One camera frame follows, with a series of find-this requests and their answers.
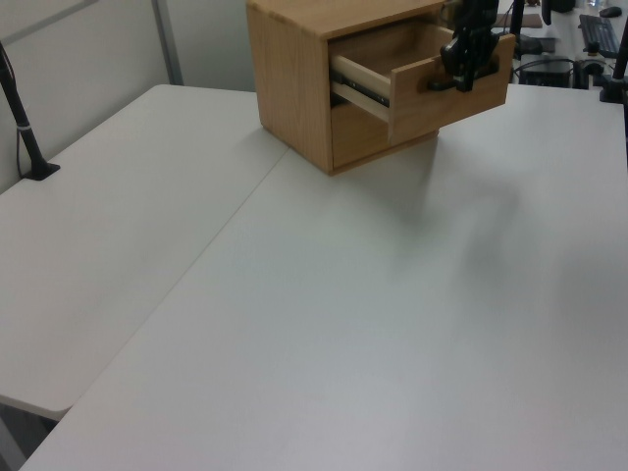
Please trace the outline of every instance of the black cable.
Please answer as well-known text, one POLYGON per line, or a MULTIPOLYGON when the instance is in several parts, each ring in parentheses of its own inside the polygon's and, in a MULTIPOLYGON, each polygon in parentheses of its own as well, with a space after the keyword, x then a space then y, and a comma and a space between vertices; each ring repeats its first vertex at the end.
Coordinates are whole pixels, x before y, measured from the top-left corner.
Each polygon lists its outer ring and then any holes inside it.
POLYGON ((24 175, 22 175, 22 167, 20 166, 20 130, 16 130, 16 135, 17 135, 16 149, 18 150, 16 161, 18 163, 18 175, 20 176, 20 180, 21 180, 24 178, 24 175))
POLYGON ((514 2, 510 4, 510 8, 508 8, 505 15, 502 17, 502 20, 503 20, 503 30, 501 31, 502 34, 506 33, 506 23, 508 23, 508 17, 510 16, 510 12, 512 11, 513 8, 514 8, 514 2))
POLYGON ((550 62, 568 62, 570 64, 575 64, 574 61, 572 61, 571 59, 545 59, 545 60, 539 60, 539 61, 532 61, 529 62, 527 64, 524 64, 523 66, 517 67, 514 71, 512 71, 514 74, 517 74, 517 72, 519 71, 523 71, 525 69, 529 69, 531 67, 535 67, 535 66, 540 66, 541 64, 548 64, 550 62))

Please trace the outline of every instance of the white desk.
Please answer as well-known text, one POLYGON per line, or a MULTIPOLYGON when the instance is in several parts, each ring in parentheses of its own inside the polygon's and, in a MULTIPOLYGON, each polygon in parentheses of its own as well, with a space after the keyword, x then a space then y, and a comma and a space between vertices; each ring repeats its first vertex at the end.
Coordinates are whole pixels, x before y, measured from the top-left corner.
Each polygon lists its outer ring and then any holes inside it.
POLYGON ((287 151, 252 93, 158 86, 0 196, 0 402, 59 419, 287 151))
POLYGON ((334 178, 290 152, 24 470, 623 469, 627 208, 594 92, 334 178))

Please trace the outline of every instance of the gray wall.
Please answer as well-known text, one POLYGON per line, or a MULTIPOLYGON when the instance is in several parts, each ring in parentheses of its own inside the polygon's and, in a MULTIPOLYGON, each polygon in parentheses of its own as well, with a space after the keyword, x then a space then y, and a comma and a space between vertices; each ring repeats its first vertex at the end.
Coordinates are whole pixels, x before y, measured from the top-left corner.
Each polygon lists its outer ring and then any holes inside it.
MULTIPOLYGON (((59 153, 148 88, 168 83, 157 31, 149 0, 99 0, 17 40, 13 31, 6 43, 7 35, 0 36, 44 158, 59 153)), ((0 192, 18 180, 15 132, 2 94, 0 192)), ((24 147, 22 151, 25 171, 28 159, 24 147)))
POLYGON ((162 0, 183 83, 254 90, 245 0, 162 0))

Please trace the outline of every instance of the wooden cabinet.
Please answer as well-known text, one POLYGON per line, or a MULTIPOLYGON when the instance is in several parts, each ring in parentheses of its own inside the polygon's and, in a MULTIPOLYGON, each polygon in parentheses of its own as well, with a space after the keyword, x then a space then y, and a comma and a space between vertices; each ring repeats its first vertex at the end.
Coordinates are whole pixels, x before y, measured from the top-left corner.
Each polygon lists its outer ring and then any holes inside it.
POLYGON ((262 125, 328 174, 433 138, 440 127, 503 104, 514 37, 497 72, 471 92, 432 91, 447 79, 435 0, 248 0, 262 125), (342 75, 372 93, 330 81, 342 75))

